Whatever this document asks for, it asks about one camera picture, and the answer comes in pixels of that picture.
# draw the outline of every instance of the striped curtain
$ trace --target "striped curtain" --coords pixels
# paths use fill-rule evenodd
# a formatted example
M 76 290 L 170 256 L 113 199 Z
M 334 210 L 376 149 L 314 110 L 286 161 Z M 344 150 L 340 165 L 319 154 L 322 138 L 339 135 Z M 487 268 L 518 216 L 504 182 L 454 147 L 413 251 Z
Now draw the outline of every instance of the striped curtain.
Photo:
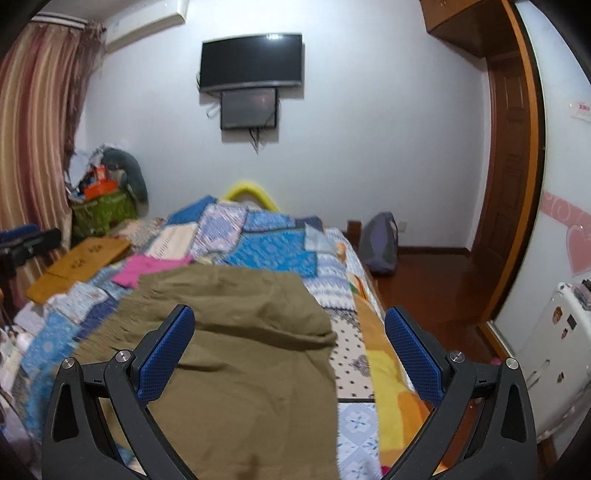
M 100 29 L 30 23 L 0 64 L 0 231 L 35 223 L 70 231 L 64 168 L 72 153 Z M 52 259 L 12 282 L 17 307 Z

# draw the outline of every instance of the green basket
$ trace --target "green basket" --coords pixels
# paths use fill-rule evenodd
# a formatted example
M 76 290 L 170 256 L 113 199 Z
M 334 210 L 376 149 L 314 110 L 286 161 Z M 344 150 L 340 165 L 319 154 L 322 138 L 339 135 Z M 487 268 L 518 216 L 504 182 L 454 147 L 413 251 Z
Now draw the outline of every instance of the green basket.
M 138 217 L 133 200 L 122 190 L 107 193 L 81 205 L 73 205 L 72 212 L 73 234 L 80 239 L 103 236 L 123 220 Z

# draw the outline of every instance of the metal screw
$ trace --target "metal screw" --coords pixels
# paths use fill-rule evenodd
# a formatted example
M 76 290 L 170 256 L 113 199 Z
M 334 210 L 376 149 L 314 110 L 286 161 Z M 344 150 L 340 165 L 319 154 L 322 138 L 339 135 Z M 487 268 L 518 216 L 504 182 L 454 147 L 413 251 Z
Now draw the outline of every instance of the metal screw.
M 71 356 L 69 356 L 61 363 L 61 367 L 62 368 L 72 368 L 75 363 L 76 362 L 74 361 L 74 359 Z
M 129 350 L 121 350 L 120 352 L 117 352 L 117 355 L 115 355 L 115 360 L 117 360 L 120 364 L 126 362 L 130 358 L 131 352 Z
M 519 362 L 514 358 L 509 357 L 507 360 L 505 360 L 505 363 L 512 370 L 517 370 L 519 368 Z
M 466 355 L 458 350 L 454 350 L 453 352 L 449 352 L 449 358 L 452 359 L 452 362 L 461 364 L 466 359 Z

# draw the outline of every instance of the blue gripper pad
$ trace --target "blue gripper pad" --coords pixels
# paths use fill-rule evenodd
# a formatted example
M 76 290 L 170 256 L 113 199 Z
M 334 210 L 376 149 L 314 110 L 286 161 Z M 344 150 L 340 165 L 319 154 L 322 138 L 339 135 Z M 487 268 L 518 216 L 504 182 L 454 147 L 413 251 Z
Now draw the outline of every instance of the blue gripper pad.
M 386 312 L 384 323 L 386 336 L 419 397 L 438 406 L 443 398 L 441 371 L 431 355 L 396 309 L 389 309 Z
M 185 307 L 139 369 L 138 398 L 146 405 L 162 395 L 195 331 L 195 315 Z

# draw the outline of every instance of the wooden cabinet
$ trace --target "wooden cabinet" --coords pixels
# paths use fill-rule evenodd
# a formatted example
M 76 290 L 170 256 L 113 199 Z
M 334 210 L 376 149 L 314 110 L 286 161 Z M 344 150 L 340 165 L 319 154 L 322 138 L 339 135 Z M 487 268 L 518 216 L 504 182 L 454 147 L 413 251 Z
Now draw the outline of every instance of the wooden cabinet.
M 427 31 L 477 57 L 517 49 L 501 0 L 421 0 Z
M 449 20 L 462 10 L 477 4 L 481 0 L 421 0 L 427 31 Z
M 425 26 L 427 27 L 428 32 L 449 19 L 450 15 L 447 13 L 446 1 L 447 0 L 421 0 L 423 16 L 425 17 Z

